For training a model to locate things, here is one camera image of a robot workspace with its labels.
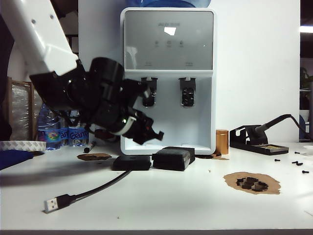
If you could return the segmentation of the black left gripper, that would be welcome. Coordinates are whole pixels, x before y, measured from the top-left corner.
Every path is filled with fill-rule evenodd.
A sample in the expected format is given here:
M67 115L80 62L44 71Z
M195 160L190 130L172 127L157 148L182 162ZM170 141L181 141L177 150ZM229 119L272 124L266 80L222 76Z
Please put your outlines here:
M135 110L131 118L135 118L135 120L132 122L129 130L125 134L122 134L123 137L132 139L140 145L153 139L159 141L163 140L164 133L162 131L156 133L152 129L153 120L147 117L143 112Z

